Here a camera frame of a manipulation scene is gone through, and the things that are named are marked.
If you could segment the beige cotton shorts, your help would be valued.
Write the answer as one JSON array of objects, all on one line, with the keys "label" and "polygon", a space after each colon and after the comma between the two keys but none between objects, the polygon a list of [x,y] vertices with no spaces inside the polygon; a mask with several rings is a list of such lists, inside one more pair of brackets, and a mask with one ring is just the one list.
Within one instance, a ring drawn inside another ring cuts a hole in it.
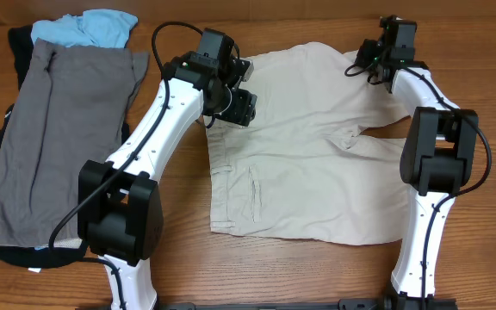
[{"label": "beige cotton shorts", "polygon": [[255,56],[245,88],[256,115],[207,130],[214,233],[376,245],[406,230],[403,139],[365,134],[406,117],[364,76],[354,53],[310,42]]}]

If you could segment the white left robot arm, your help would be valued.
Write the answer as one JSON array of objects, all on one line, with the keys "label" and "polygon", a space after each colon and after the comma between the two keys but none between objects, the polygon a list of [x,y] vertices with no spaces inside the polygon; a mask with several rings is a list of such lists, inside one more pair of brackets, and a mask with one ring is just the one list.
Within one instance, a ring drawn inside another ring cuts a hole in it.
[{"label": "white left robot arm", "polygon": [[201,115],[247,126],[256,96],[240,89],[249,59],[189,52],[164,65],[151,107],[107,159],[87,161],[78,177],[77,234],[104,265],[112,309],[155,309],[150,256],[163,230],[158,184],[189,126]]}]

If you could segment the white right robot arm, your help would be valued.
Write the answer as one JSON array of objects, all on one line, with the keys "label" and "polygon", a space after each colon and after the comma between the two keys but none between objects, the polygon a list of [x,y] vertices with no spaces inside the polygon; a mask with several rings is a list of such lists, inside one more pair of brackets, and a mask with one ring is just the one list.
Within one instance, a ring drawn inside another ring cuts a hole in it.
[{"label": "white right robot arm", "polygon": [[399,301],[429,304],[447,215],[455,199],[470,191],[475,143],[485,137],[477,114],[444,97],[412,46],[365,40],[355,64],[386,85],[412,117],[400,160],[401,179],[409,186],[409,223],[392,289]]}]

